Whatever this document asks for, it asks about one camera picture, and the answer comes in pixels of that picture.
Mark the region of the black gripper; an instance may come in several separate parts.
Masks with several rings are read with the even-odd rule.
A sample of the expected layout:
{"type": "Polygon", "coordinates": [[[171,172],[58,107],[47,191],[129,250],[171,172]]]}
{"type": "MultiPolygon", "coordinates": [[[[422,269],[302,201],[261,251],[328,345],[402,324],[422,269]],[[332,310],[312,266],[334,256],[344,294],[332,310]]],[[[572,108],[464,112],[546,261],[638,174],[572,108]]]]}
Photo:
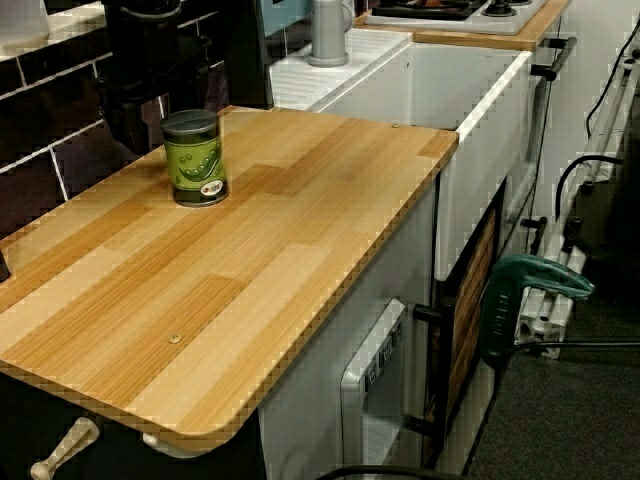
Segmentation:
{"type": "Polygon", "coordinates": [[[129,151],[149,150],[142,104],[162,96],[174,106],[204,106],[211,39],[179,26],[179,3],[105,3],[111,50],[95,80],[104,119],[129,151]]]}

